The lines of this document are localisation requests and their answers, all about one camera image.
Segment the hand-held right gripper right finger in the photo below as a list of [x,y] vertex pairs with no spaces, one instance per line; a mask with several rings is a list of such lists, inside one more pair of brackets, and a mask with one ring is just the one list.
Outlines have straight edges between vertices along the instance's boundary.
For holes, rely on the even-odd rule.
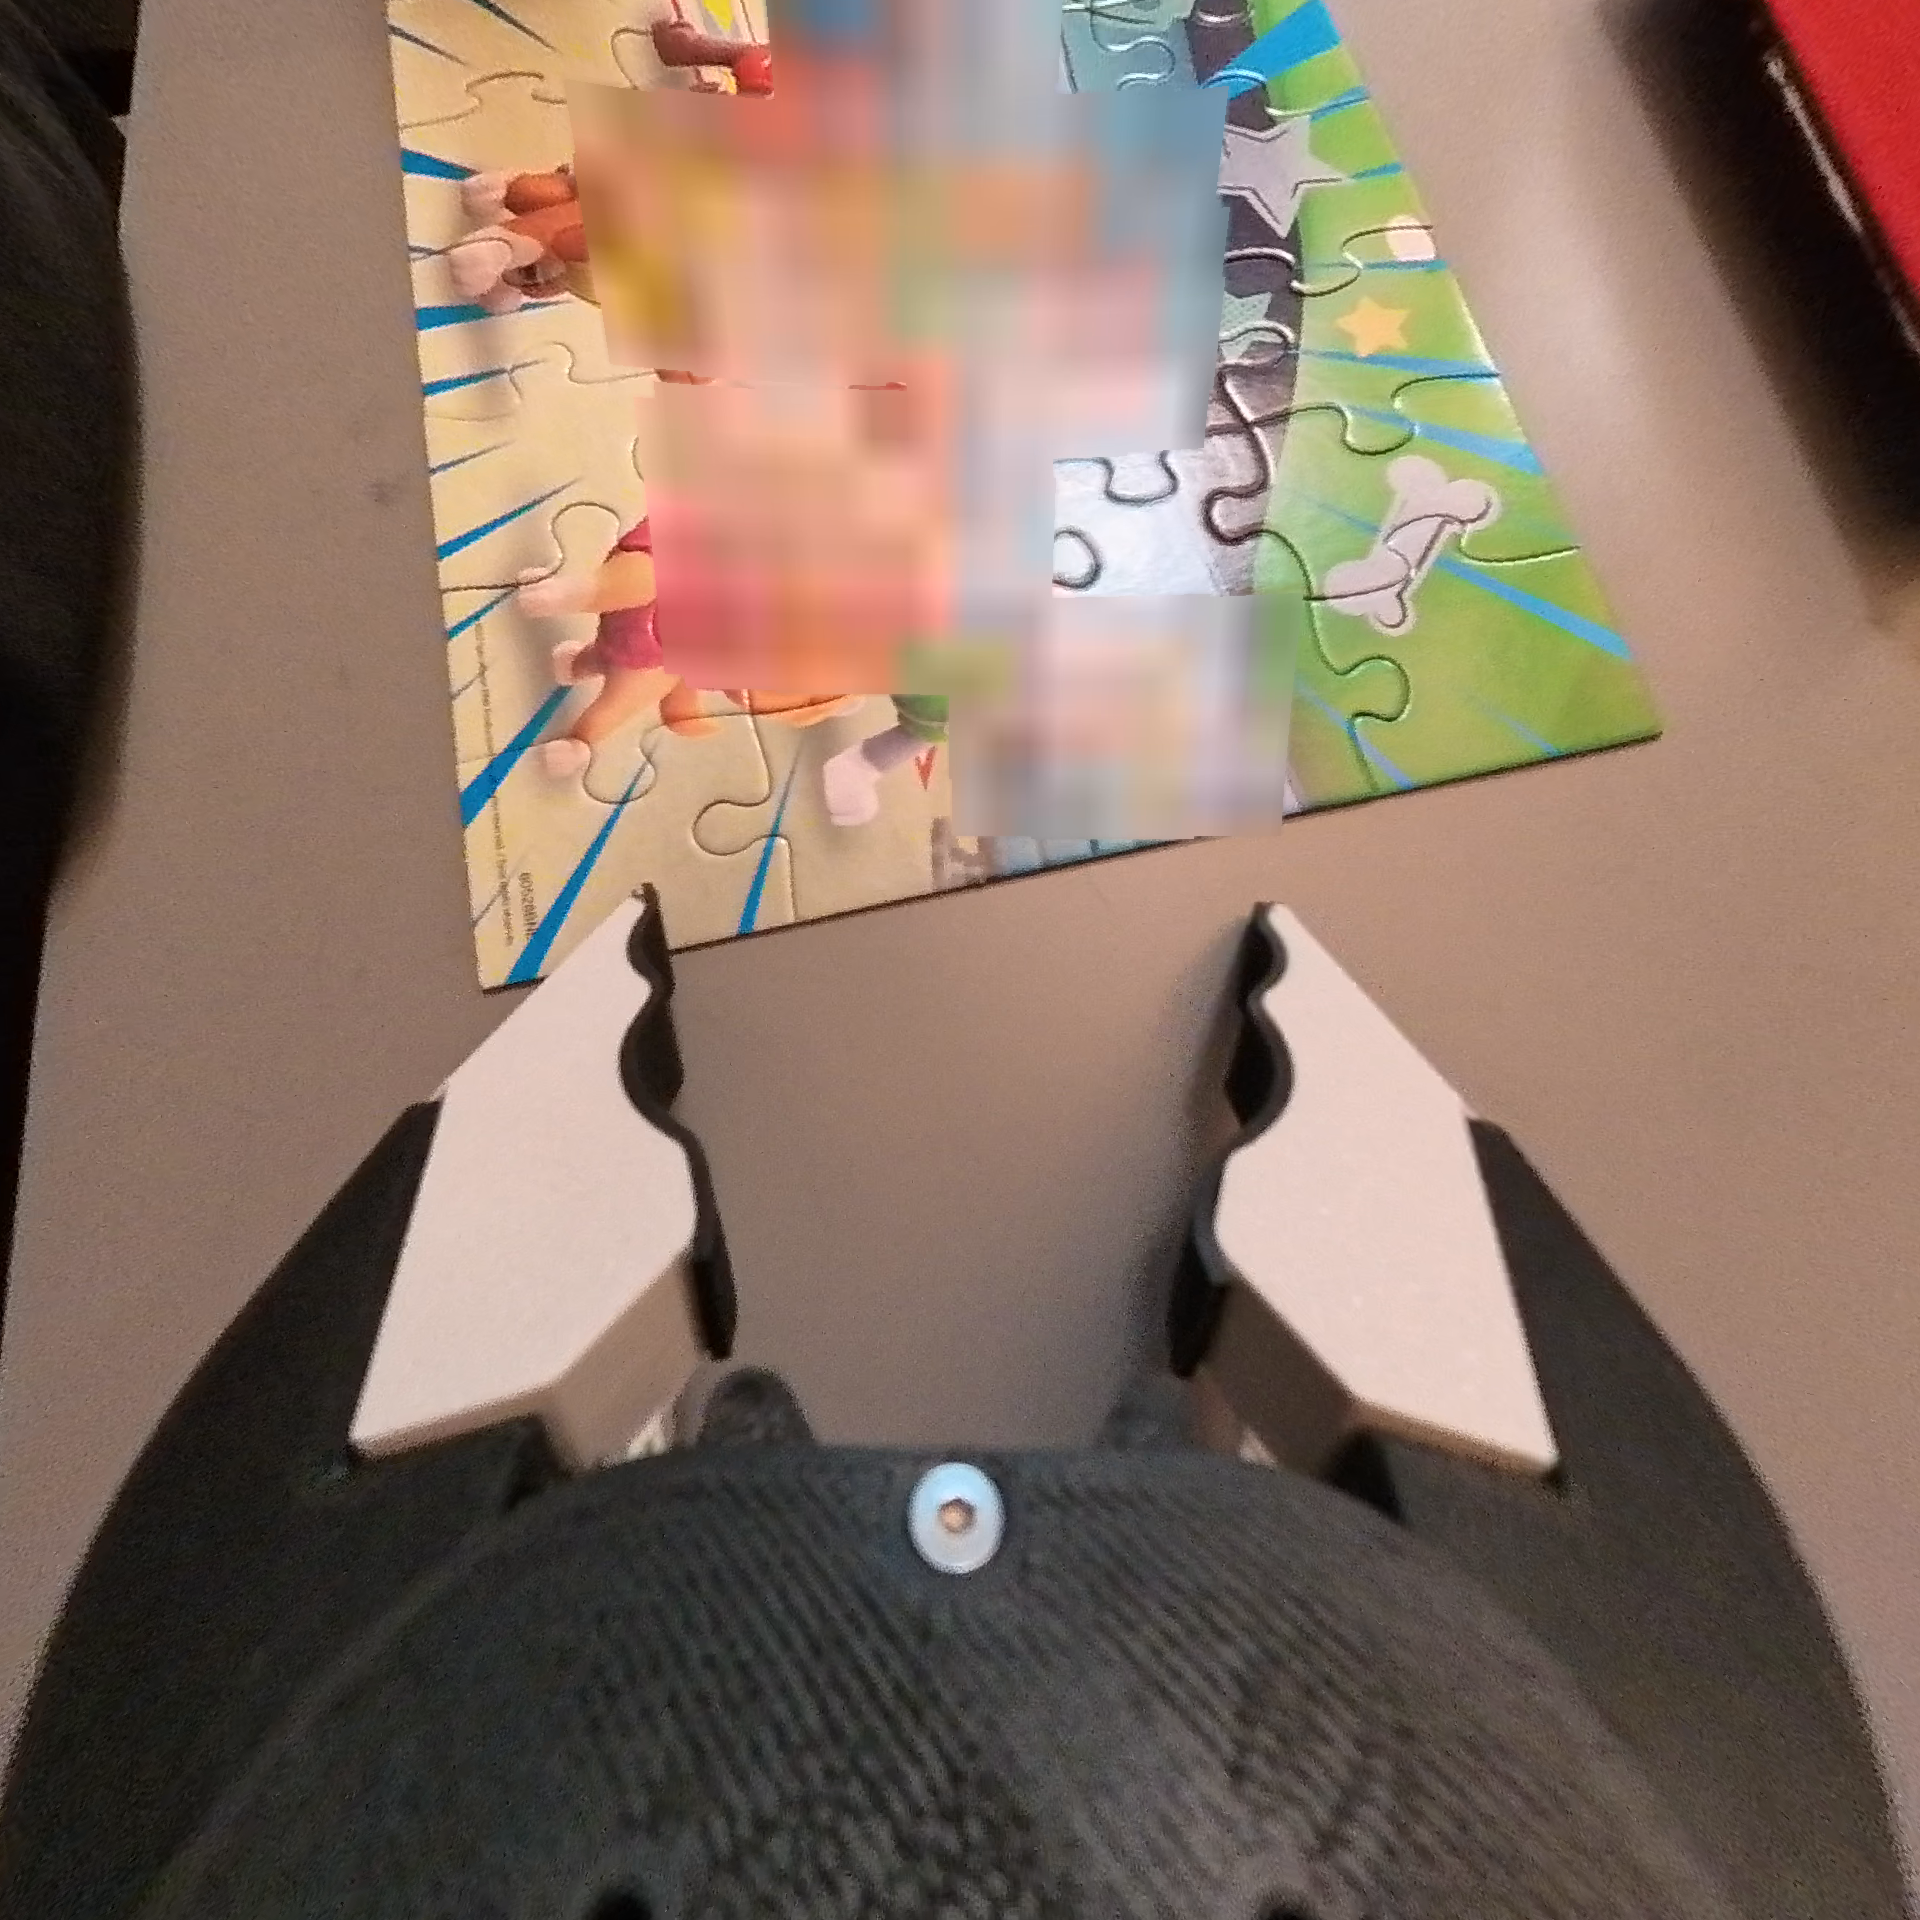
[[1470,1108],[1294,912],[1249,915],[1232,989],[1237,1125],[1169,1298],[1204,1440],[1313,1478],[1354,1442],[1550,1478]]

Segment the red box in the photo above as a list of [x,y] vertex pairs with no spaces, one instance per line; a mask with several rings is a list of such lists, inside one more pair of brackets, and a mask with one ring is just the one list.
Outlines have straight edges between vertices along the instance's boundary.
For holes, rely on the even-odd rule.
[[1783,100],[1916,338],[1916,5],[1756,2]]

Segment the joined jigsaw puzzle pieces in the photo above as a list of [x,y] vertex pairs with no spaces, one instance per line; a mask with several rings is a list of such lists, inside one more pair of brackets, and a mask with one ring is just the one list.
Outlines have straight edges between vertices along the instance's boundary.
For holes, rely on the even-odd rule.
[[[1059,2],[1059,86],[1224,100],[1204,440],[1056,469],[1054,592],[1246,595],[1284,812],[1659,735],[1326,2]],[[570,82],[752,93],[764,2],[387,2],[476,979],[652,886],[709,945],[1126,850],[970,838],[944,708],[669,686],[636,410],[587,296]]]

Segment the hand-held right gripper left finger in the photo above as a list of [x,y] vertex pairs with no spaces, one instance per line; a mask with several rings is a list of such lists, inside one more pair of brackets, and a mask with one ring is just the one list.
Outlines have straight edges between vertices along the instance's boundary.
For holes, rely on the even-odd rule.
[[356,1453],[530,1420],[569,1472],[632,1459],[732,1353],[732,1253],[677,1116],[674,982],[642,886],[443,1082]]

